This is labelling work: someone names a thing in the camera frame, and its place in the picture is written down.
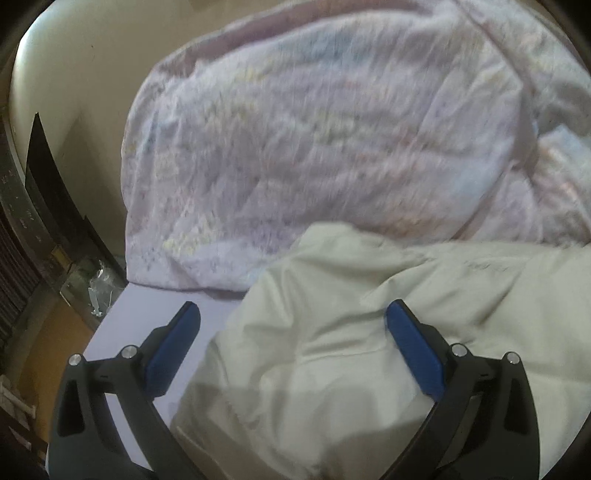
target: beige fabric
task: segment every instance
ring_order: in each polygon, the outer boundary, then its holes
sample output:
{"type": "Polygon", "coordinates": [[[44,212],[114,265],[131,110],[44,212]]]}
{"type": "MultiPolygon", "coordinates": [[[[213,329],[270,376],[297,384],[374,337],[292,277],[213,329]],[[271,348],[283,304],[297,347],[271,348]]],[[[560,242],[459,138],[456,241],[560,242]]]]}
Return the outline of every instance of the beige fabric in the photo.
{"type": "Polygon", "coordinates": [[[212,479],[378,479],[431,407],[384,326],[404,299],[448,342],[524,359],[541,475],[591,407],[591,249],[400,248],[312,226],[209,345],[172,429],[212,479]]]}

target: crumpled cloth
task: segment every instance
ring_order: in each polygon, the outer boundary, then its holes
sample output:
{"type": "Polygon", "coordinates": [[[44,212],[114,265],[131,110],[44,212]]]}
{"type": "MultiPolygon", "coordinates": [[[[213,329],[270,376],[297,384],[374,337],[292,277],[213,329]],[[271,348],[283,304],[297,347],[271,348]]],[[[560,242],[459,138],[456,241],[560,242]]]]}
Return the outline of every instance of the crumpled cloth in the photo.
{"type": "Polygon", "coordinates": [[[246,290],[319,220],[407,244],[585,244],[589,112],[587,71],[512,0],[281,6],[142,85],[122,146],[128,278],[246,290]]]}
{"type": "Polygon", "coordinates": [[[313,225],[212,340],[171,431],[211,480],[381,478],[432,406],[385,327],[402,298],[449,344],[519,353],[541,478],[591,409],[590,288],[591,247],[403,248],[313,225]]]}

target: blue gripper pad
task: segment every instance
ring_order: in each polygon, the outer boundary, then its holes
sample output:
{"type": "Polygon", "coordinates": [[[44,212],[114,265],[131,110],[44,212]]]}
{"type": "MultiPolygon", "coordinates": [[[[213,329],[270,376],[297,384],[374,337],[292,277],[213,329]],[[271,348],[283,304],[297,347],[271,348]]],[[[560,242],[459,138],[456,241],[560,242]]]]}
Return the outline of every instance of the blue gripper pad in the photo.
{"type": "Polygon", "coordinates": [[[161,397],[167,392],[200,326],[199,308],[186,302],[170,324],[159,332],[165,337],[144,369],[145,392],[149,397],[161,397]]]}
{"type": "Polygon", "coordinates": [[[421,334],[416,320],[393,301],[386,309],[386,326],[421,391],[438,402],[445,392],[443,365],[421,334]]]}

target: silver screw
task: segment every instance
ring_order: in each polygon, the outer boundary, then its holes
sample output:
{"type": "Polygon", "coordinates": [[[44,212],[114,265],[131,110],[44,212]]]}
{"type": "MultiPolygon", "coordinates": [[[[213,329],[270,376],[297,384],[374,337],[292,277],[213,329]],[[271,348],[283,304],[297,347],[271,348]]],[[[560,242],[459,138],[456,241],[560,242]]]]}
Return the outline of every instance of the silver screw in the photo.
{"type": "Polygon", "coordinates": [[[75,353],[68,359],[68,363],[73,367],[78,365],[80,362],[82,362],[82,355],[79,353],[75,353]]]}
{"type": "Polygon", "coordinates": [[[128,345],[121,350],[123,358],[133,358],[138,353],[138,348],[135,345],[128,345]]]}
{"type": "Polygon", "coordinates": [[[452,353],[455,356],[466,356],[468,354],[468,349],[461,343],[455,343],[452,345],[452,353]]]}
{"type": "Polygon", "coordinates": [[[507,354],[507,360],[509,360],[511,365],[517,365],[519,362],[521,362],[521,358],[515,352],[509,352],[507,354]]]}

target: wooden floor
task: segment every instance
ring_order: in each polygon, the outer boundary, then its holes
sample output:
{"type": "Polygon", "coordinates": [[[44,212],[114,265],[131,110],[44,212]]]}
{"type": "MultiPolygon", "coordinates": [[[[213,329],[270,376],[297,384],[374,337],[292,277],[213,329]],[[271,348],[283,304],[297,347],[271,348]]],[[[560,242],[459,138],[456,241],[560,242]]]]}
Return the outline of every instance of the wooden floor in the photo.
{"type": "Polygon", "coordinates": [[[35,432],[49,440],[51,415],[61,374],[73,353],[81,353],[92,331],[80,316],[60,299],[46,318],[25,361],[18,389],[27,403],[37,405],[35,432]]]}

